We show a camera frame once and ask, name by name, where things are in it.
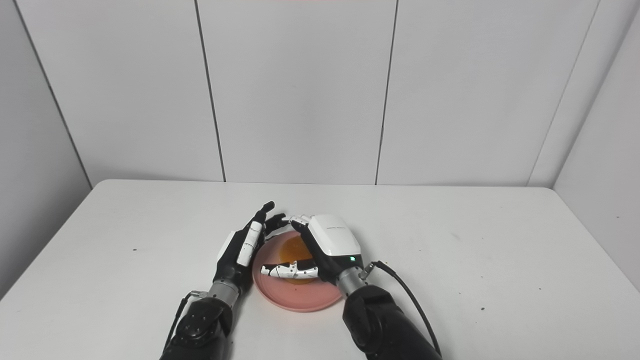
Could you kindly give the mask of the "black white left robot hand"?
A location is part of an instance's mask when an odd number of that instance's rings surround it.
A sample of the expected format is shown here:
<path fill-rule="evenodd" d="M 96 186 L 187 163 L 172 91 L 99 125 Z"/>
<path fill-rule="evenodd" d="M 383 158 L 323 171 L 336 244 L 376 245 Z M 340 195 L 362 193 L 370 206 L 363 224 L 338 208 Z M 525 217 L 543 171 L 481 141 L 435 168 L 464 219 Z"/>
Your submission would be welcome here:
<path fill-rule="evenodd" d="M 273 201 L 265 203 L 244 227 L 230 232 L 218 253 L 213 283 L 231 284 L 241 296 L 250 288 L 254 256 L 270 234 L 285 226 L 284 213 L 268 218 L 274 208 Z"/>

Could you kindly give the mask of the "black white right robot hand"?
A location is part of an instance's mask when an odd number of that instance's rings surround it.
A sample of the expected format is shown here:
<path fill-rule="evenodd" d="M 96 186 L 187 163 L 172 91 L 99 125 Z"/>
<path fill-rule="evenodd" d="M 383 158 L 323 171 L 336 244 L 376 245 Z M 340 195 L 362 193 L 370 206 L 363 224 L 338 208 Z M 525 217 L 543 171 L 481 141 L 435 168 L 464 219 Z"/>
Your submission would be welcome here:
<path fill-rule="evenodd" d="M 319 279 L 336 285 L 347 271 L 358 274 L 364 270 L 361 246 L 341 217 L 289 216 L 279 223 L 290 225 L 299 233 L 311 258 L 263 264 L 261 275 L 284 280 Z"/>

